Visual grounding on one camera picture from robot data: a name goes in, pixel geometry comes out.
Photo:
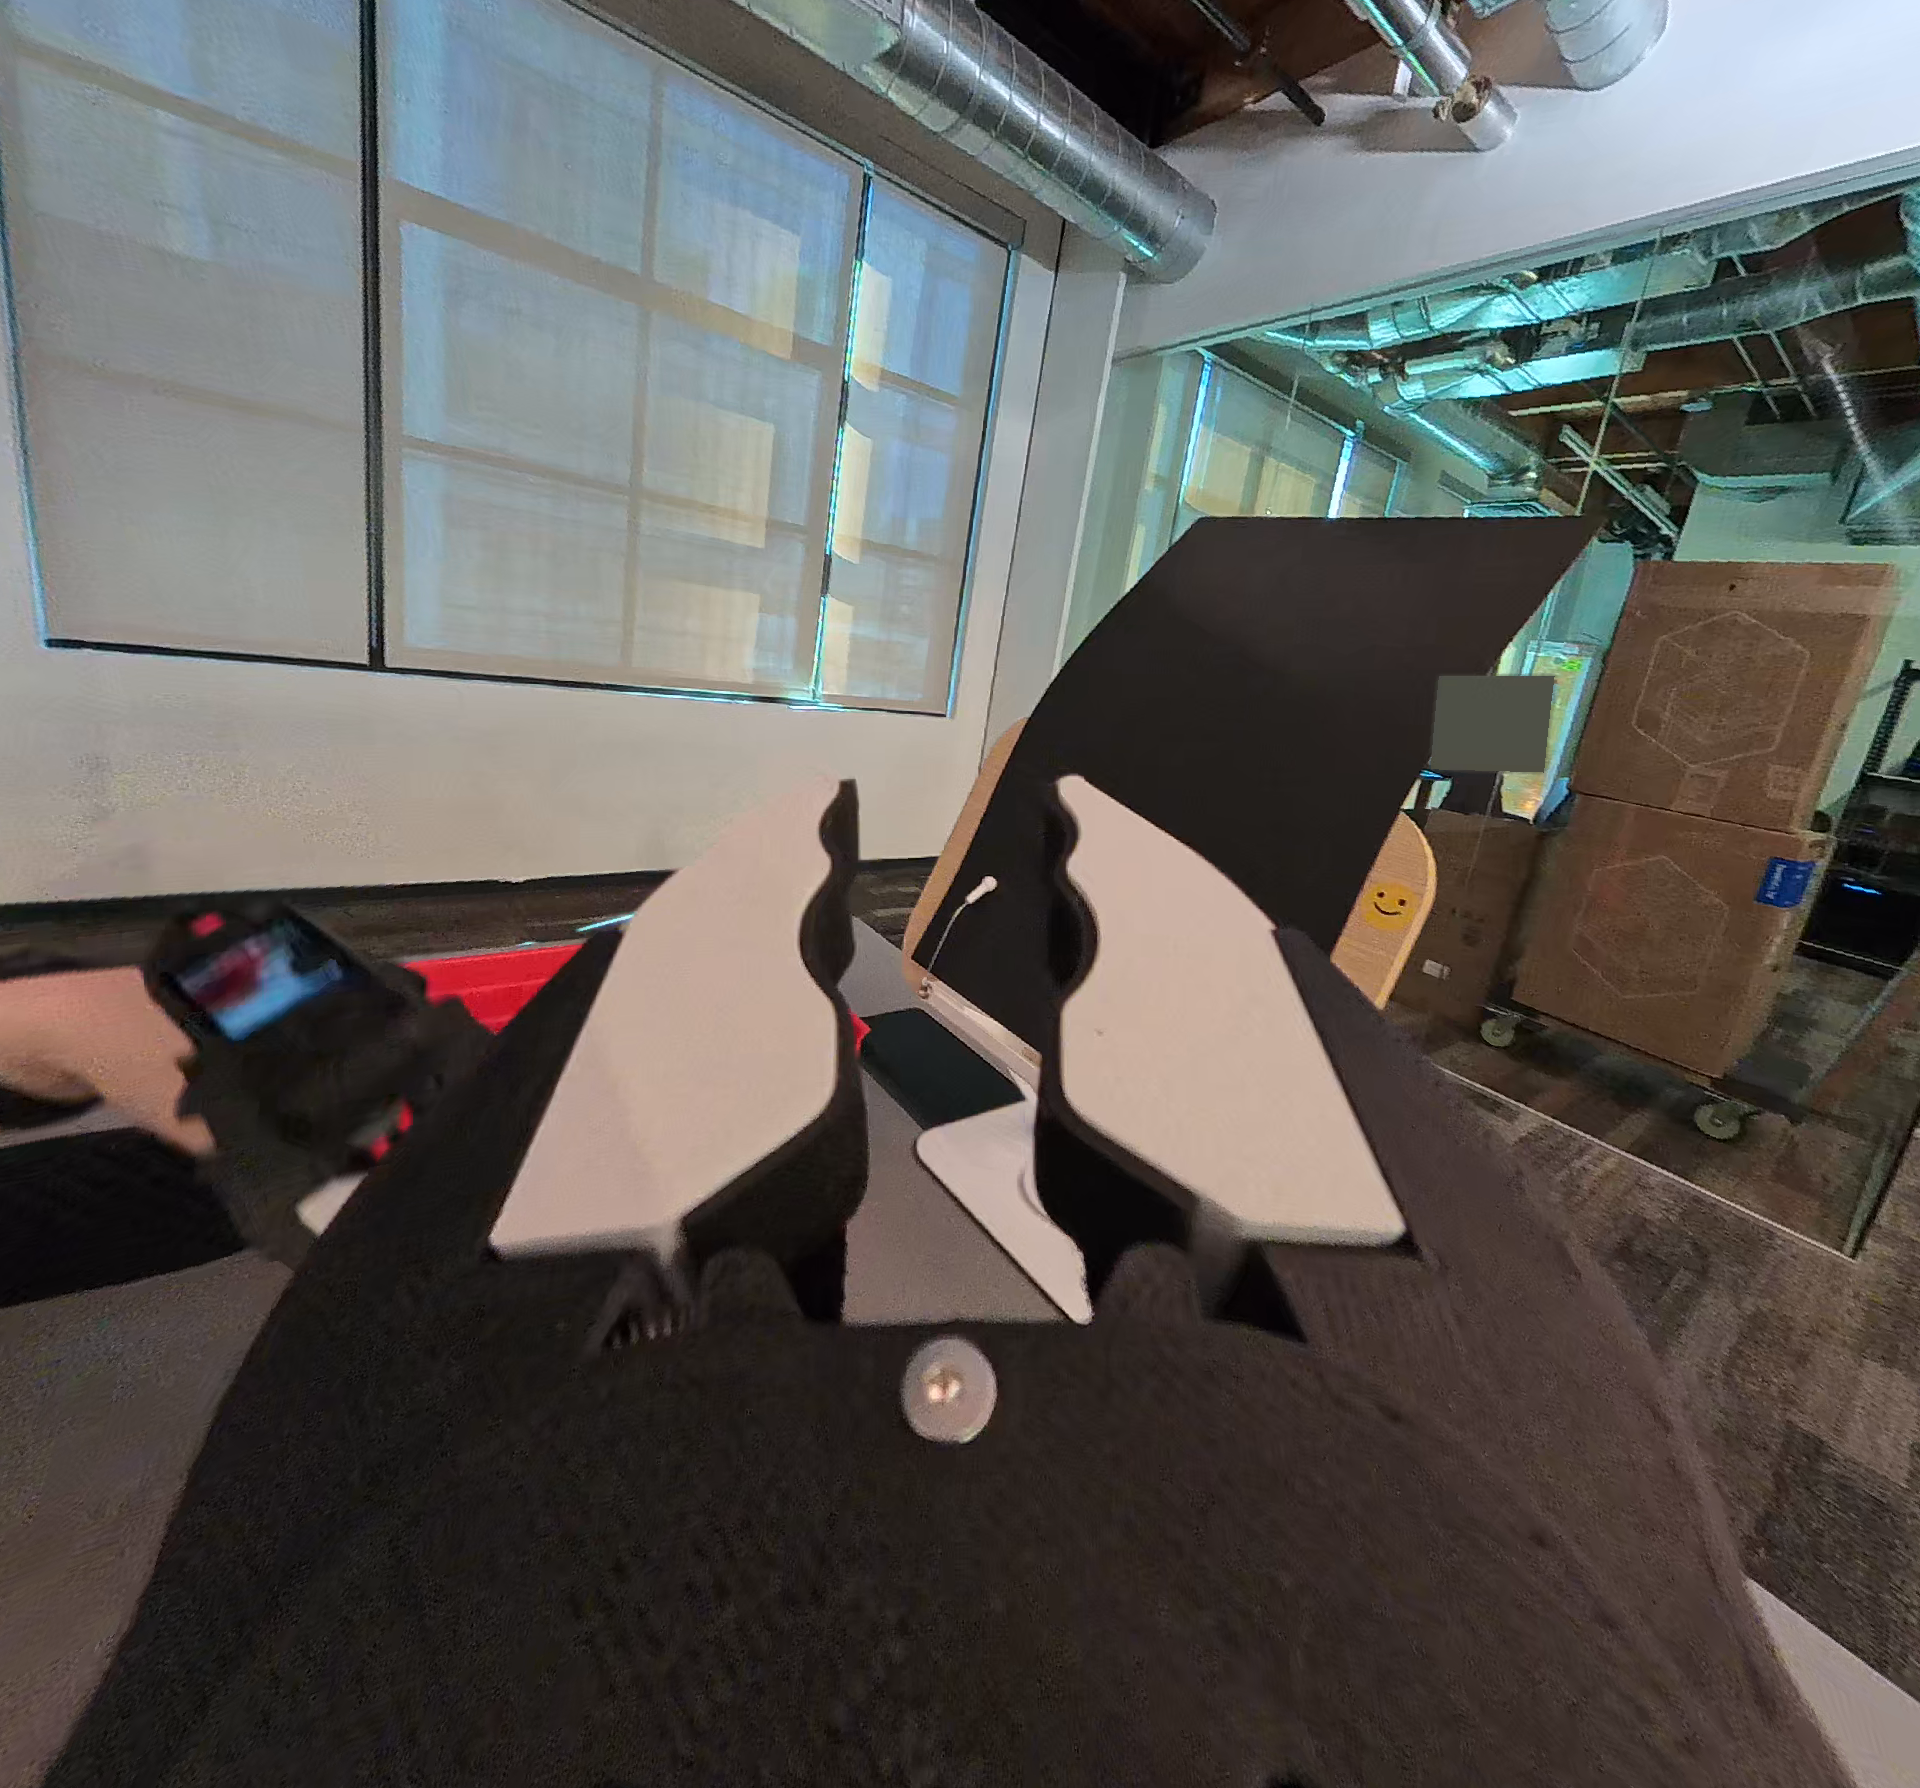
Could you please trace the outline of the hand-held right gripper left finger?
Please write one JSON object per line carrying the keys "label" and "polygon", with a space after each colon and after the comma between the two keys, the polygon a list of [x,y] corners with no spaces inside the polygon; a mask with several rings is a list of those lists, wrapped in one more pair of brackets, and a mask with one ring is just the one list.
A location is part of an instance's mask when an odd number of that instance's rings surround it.
{"label": "hand-held right gripper left finger", "polygon": [[843,1318],[869,1180],[843,994],[856,856],[856,785],[822,777],[739,815],[642,901],[492,1221],[492,1255],[611,1252],[691,1284],[750,1250],[808,1321]]}

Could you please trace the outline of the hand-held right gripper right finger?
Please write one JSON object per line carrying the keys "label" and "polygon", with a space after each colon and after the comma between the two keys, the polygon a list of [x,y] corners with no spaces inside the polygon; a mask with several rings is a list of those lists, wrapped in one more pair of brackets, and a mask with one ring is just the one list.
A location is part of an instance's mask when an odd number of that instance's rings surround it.
{"label": "hand-held right gripper right finger", "polygon": [[1033,1192],[1096,1302],[1125,1256],[1179,1252],[1200,1307],[1271,1248],[1406,1243],[1267,916],[1214,864],[1061,777],[1047,814]]}

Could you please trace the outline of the red plastic bin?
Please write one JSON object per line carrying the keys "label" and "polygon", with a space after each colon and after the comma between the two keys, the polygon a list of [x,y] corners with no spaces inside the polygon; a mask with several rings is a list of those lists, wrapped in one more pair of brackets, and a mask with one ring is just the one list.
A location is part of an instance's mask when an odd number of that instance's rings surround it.
{"label": "red plastic bin", "polygon": [[550,1220],[566,1180],[611,1221],[651,1234],[698,1217],[722,1244],[757,1208],[864,1195],[868,1125],[856,1021],[820,982],[792,929],[744,959],[697,940],[679,954],[635,921],[547,952],[406,964],[437,1004],[460,1004],[492,1042],[439,1105],[381,1147],[377,1205],[449,1204],[469,1229]]}

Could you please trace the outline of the person's left hand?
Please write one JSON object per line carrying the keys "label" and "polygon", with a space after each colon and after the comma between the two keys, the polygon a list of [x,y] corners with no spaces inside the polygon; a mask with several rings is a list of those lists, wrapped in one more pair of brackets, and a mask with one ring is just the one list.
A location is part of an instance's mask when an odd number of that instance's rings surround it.
{"label": "person's left hand", "polygon": [[2,985],[2,1087],[10,1097],[98,1102],[168,1147],[211,1155],[183,1114],[187,1037],[134,968],[54,970]]}

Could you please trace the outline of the dark teal flat pad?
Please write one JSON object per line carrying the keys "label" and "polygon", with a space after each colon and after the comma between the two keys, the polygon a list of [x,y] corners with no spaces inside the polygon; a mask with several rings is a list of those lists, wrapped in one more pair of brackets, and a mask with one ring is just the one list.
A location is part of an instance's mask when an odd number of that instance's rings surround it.
{"label": "dark teal flat pad", "polygon": [[921,1008],[868,1018],[864,1071],[921,1130],[1022,1105],[1023,1087]]}

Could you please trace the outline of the black fabric pad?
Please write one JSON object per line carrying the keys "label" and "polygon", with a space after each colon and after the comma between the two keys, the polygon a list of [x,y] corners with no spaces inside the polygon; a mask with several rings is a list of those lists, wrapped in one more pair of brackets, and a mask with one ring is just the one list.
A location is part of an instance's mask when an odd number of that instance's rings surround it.
{"label": "black fabric pad", "polygon": [[316,1187],[257,1143],[189,1151],[151,1129],[87,1129],[97,1097],[2,1097],[2,1304],[185,1274],[245,1248],[287,1267],[316,1234]]}

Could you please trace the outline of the small cardboard box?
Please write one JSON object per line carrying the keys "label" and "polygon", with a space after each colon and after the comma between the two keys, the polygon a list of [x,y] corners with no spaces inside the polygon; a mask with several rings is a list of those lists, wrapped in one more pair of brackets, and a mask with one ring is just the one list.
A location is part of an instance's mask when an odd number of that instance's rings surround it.
{"label": "small cardboard box", "polygon": [[1431,905],[1388,1004],[1471,1028],[1508,979],[1545,837],[1529,819],[1450,810],[1421,827],[1436,864]]}

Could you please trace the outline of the black backdrop board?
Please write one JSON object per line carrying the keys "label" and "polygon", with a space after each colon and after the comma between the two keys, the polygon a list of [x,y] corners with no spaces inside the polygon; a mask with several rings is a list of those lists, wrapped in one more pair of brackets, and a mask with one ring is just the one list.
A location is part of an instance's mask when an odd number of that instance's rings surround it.
{"label": "black backdrop board", "polygon": [[1330,955],[1428,771],[1436,686],[1495,671],[1587,551],[1573,517],[1195,523],[1063,661],[968,798],[973,838],[905,935],[935,979],[1040,1040],[1047,814],[1061,777],[1168,831]]}

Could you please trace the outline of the black wheeled dolly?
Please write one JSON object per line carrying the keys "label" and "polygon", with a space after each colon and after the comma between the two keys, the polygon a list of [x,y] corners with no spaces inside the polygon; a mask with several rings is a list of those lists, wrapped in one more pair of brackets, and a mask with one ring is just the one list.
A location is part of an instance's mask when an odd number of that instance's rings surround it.
{"label": "black wheeled dolly", "polygon": [[1492,1000],[1477,1012],[1477,1039],[1499,1050],[1513,1050],[1522,1037],[1546,1035],[1557,1040],[1576,1040],[1593,1050],[1633,1060],[1648,1071],[1664,1075],[1692,1090],[1690,1125],[1716,1143],[1737,1143],[1749,1122],[1761,1116],[1777,1119],[1790,1127],[1808,1121],[1811,1107],[1794,1092],[1782,1092],[1750,1077],[1712,1075],[1701,1069],[1677,1066],[1661,1055],[1648,1055],[1629,1042],[1577,1028],[1534,1008]]}

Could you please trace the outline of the window with white blind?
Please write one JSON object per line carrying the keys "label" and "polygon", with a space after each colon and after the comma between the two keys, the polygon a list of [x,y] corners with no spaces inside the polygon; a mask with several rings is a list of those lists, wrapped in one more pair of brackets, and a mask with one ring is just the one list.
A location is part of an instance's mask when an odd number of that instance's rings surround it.
{"label": "window with white blind", "polygon": [[1073,581],[1090,628],[1189,528],[1211,519],[1384,519],[1414,504],[1408,462],[1360,422],[1205,353],[1117,361]]}
{"label": "window with white blind", "polygon": [[948,712],[1011,268],[564,0],[3,0],[47,646]]}

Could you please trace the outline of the black metal shelf rack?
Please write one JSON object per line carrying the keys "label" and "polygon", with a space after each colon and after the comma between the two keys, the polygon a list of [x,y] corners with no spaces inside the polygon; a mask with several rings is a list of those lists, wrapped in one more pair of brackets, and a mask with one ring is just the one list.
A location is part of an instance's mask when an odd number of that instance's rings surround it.
{"label": "black metal shelf rack", "polygon": [[1917,944],[1917,749],[1893,754],[1915,686],[1908,659],[1837,810],[1825,879],[1799,937],[1804,958],[1878,981],[1901,972]]}

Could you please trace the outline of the white clip rail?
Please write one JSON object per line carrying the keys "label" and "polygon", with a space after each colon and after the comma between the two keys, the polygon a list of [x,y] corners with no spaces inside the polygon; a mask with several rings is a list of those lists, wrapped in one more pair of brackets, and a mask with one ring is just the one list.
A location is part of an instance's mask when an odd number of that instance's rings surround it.
{"label": "white clip rail", "polygon": [[921,981],[919,1000],[924,1012],[964,1040],[973,1052],[1023,1086],[1038,1086],[1040,1056],[1031,1044],[1019,1040],[1018,1035],[973,1008],[971,1001],[934,976]]}

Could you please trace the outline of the round spiral air duct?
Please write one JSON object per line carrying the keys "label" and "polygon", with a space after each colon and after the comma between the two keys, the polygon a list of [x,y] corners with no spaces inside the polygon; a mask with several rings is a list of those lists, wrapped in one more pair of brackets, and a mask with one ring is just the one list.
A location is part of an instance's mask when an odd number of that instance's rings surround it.
{"label": "round spiral air duct", "polygon": [[973,0],[902,0],[861,70],[924,132],[1168,285],[1200,262],[1216,201]]}

